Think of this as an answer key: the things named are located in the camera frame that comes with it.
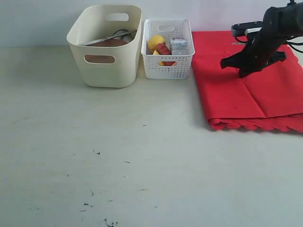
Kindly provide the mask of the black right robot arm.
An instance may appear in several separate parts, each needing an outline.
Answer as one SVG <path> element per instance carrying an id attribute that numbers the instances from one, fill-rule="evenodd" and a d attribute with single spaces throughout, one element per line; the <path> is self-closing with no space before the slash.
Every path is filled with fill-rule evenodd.
<path id="1" fill-rule="evenodd" d="M 234 38 L 246 36 L 247 41 L 240 52 L 221 60 L 221 68 L 236 68 L 242 78 L 262 71 L 286 60 L 278 48 L 303 35 L 303 4 L 291 0 L 285 7 L 270 7 L 262 21 L 234 24 L 231 32 Z"/>

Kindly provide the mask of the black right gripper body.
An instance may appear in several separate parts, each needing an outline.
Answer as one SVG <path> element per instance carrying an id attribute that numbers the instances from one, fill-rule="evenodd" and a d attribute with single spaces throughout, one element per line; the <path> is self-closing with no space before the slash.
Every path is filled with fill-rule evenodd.
<path id="1" fill-rule="evenodd" d="M 287 38 L 271 36 L 263 31 L 247 34 L 248 42 L 242 50 L 242 66 L 239 73 L 254 73 L 286 60 L 286 53 L 279 51 Z"/>

